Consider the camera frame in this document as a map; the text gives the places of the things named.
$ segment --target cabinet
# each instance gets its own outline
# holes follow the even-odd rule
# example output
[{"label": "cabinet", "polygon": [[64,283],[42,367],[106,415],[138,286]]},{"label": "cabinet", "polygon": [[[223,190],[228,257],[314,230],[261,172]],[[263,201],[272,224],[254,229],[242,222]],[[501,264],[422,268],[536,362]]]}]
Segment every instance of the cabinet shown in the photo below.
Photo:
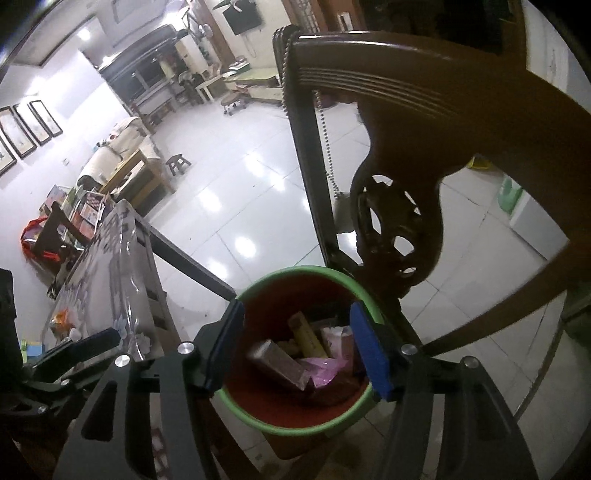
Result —
[{"label": "cabinet", "polygon": [[186,37],[181,38],[176,42],[175,47],[178,54],[187,64],[187,67],[192,73],[202,74],[207,70],[207,62],[205,61],[205,58],[203,58],[203,55],[201,55],[199,47],[193,40],[193,37],[187,35]]}]

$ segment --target green bin rim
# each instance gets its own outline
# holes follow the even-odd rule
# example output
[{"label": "green bin rim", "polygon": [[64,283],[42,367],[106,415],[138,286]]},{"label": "green bin rim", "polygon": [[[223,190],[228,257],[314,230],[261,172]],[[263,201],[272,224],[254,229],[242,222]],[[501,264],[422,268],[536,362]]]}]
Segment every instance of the green bin rim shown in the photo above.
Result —
[{"label": "green bin rim", "polygon": [[[312,265],[302,265],[298,267],[289,267],[284,268],[283,270],[278,270],[271,274],[266,275],[265,277],[260,278],[256,282],[254,282],[250,287],[248,287],[244,292],[242,292],[238,296],[238,300],[246,300],[252,297],[254,294],[259,292],[262,288],[266,287],[269,283],[273,282],[278,278],[285,278],[286,276],[297,275],[301,273],[311,273],[322,275],[327,277],[334,282],[340,284],[341,286],[345,287],[349,291],[351,291],[358,300],[361,300],[365,307],[367,308],[370,317],[376,323],[383,324],[384,318],[382,317],[382,313],[375,303],[373,298],[369,295],[369,293],[354,279],[348,277],[344,273],[338,272],[331,268],[327,267],[317,267]],[[263,433],[270,433],[273,435],[279,436],[290,436],[290,437],[298,437],[298,436],[309,436],[315,435],[319,433],[329,433],[333,429],[337,429],[342,424],[347,424],[351,420],[355,419],[355,416],[362,412],[359,418],[361,418],[366,408],[364,406],[367,402],[372,401],[374,396],[374,389],[371,386],[371,383],[365,389],[363,394],[357,399],[357,402],[353,404],[353,406],[344,412],[343,414],[339,415],[335,419],[322,423],[320,425],[315,425],[313,427],[305,427],[300,429],[291,429],[286,427],[278,427],[275,425],[271,425],[269,423],[265,423],[260,421],[250,415],[246,410],[241,408],[238,404],[236,404],[228,393],[225,387],[217,392],[217,395],[223,401],[224,405],[228,407],[228,409],[240,420],[246,423],[248,426],[251,426],[257,430],[260,430]]]}]

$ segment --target trash bin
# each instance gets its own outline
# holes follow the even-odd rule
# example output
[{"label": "trash bin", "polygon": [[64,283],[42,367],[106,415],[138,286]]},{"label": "trash bin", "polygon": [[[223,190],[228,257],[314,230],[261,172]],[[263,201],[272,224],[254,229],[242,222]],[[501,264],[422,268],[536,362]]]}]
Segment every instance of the trash bin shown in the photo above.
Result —
[{"label": "trash bin", "polygon": [[355,395],[338,405],[298,402],[292,393],[278,388],[246,360],[246,352],[255,342],[289,338],[287,320],[307,307],[361,300],[374,322],[383,323],[378,306],[355,280],[329,268],[291,267],[260,279],[239,299],[246,307],[245,328],[225,386],[217,393],[236,417],[264,433],[333,436],[376,404],[367,378]]}]

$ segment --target framed picture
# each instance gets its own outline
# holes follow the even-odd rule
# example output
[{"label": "framed picture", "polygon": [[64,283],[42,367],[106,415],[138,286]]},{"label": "framed picture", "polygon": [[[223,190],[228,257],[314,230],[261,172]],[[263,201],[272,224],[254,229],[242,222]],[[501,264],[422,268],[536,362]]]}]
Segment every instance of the framed picture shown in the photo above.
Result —
[{"label": "framed picture", "polygon": [[44,145],[51,140],[51,134],[37,119],[28,105],[19,103],[12,107],[21,123],[33,134],[39,145]]},{"label": "framed picture", "polygon": [[12,156],[6,143],[4,143],[4,140],[0,137],[0,175],[12,167],[16,162],[17,159]]},{"label": "framed picture", "polygon": [[40,100],[34,100],[29,103],[29,108],[33,115],[41,122],[41,124],[45,127],[45,129],[51,133],[54,137],[61,135],[64,131],[60,128],[54,118],[51,116],[51,113],[45,108],[43,102]]},{"label": "framed picture", "polygon": [[0,129],[21,158],[37,148],[27,131],[21,127],[9,106],[0,108]]}]

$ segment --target wooden stool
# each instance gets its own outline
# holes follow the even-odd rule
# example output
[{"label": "wooden stool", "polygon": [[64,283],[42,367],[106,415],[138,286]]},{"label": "wooden stool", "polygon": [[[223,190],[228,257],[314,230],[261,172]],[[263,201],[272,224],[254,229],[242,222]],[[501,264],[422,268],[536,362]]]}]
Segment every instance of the wooden stool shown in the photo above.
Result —
[{"label": "wooden stool", "polygon": [[184,158],[182,153],[179,153],[178,155],[173,155],[172,157],[170,157],[166,161],[166,165],[169,166],[170,173],[172,173],[173,175],[176,175],[176,173],[174,172],[174,169],[175,168],[177,168],[178,171],[182,175],[184,173],[183,172],[183,169],[182,169],[182,166],[184,166],[184,165],[191,165],[191,162],[189,162],[189,160],[187,160],[186,158]]}]

